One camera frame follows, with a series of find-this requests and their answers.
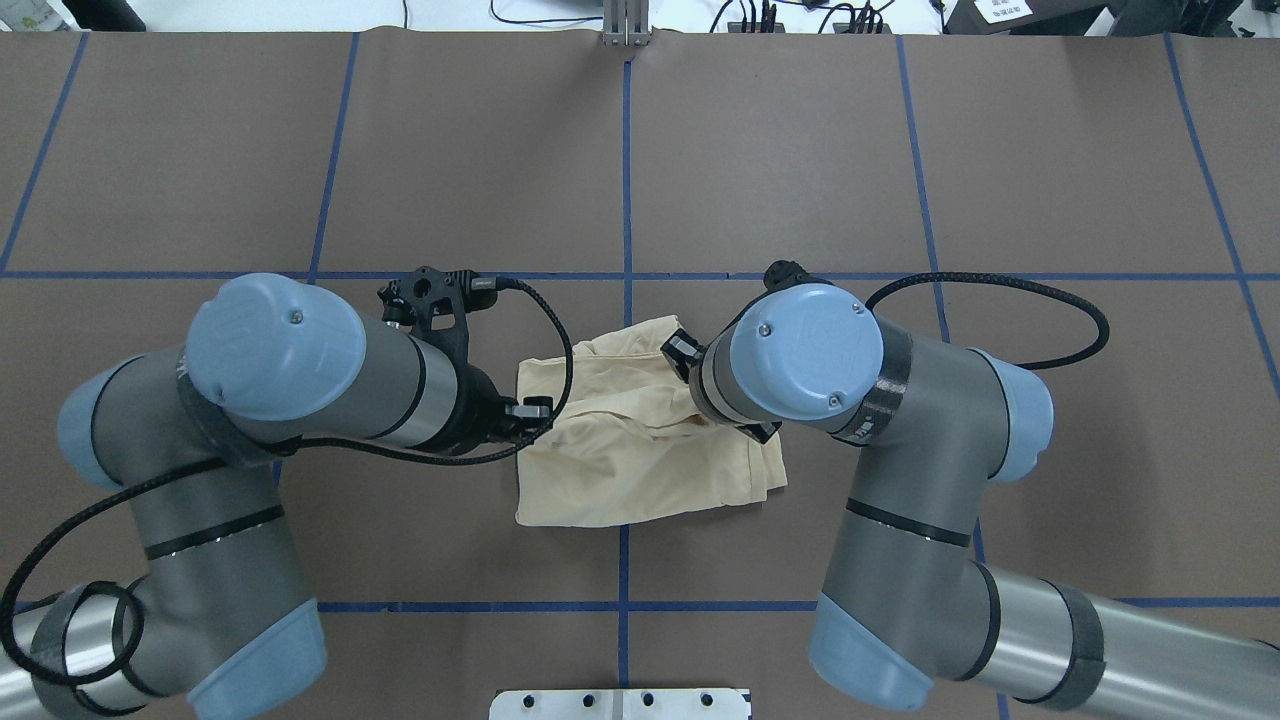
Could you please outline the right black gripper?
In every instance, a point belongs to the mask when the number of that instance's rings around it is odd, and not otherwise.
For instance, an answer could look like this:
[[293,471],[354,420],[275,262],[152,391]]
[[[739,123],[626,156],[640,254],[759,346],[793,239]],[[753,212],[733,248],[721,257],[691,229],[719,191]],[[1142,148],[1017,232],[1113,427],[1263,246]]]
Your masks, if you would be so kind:
[[[698,413],[709,421],[719,421],[721,415],[707,393],[703,377],[705,347],[684,328],[676,328],[662,343],[660,354],[669,364],[672,372],[681,380],[687,382]],[[739,432],[759,445],[767,445],[777,436],[782,425],[782,421],[750,423],[739,425]]]

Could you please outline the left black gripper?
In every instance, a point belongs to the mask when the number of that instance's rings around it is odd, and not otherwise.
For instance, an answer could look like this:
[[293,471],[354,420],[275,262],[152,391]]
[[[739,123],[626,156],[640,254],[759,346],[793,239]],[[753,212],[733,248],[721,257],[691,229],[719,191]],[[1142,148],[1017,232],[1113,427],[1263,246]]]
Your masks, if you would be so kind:
[[525,437],[524,423],[544,423],[553,416],[556,401],[550,396],[517,400],[503,395],[477,366],[467,366],[463,379],[456,451],[474,451],[481,445],[515,445]]

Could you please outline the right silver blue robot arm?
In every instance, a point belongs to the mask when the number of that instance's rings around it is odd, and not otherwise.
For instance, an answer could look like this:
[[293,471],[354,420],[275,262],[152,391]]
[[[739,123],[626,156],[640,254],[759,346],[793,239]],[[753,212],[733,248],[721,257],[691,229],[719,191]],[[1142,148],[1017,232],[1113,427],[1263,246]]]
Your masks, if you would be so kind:
[[970,556],[988,487],[1048,447],[1053,400],[1034,373],[826,282],[773,283],[712,341],[676,331],[660,350],[709,421],[858,448],[808,647],[835,689],[900,712],[946,680],[1092,717],[1277,716],[1275,646]]

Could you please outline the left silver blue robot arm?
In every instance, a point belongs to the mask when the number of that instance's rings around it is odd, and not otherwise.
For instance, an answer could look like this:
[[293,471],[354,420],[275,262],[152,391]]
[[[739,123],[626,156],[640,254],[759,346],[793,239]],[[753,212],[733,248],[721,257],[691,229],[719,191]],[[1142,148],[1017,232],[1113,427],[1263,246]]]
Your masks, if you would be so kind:
[[[3,591],[3,716],[123,719],[182,696],[200,719],[251,719],[325,671],[317,600],[273,468],[349,448],[461,468],[516,455],[564,401],[497,392],[468,363],[470,313],[524,281],[421,266],[380,318],[271,273],[228,281],[184,343],[116,364],[58,418],[65,460],[108,497],[60,523]],[[148,570],[18,610],[38,564],[120,506]]]

